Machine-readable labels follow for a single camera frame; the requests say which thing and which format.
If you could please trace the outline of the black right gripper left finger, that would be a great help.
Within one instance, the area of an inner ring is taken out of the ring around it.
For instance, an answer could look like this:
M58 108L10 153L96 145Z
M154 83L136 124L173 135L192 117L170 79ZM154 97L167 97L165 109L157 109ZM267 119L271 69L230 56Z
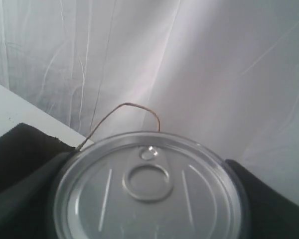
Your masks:
M64 152L0 193L0 239L45 239L46 209L55 177L72 153Z

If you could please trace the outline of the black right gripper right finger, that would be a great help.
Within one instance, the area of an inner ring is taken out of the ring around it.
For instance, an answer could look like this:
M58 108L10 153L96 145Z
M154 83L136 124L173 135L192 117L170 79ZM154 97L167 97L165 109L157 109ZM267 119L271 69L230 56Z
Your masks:
M267 186L238 162L226 163L249 201L252 239L299 239L299 206Z

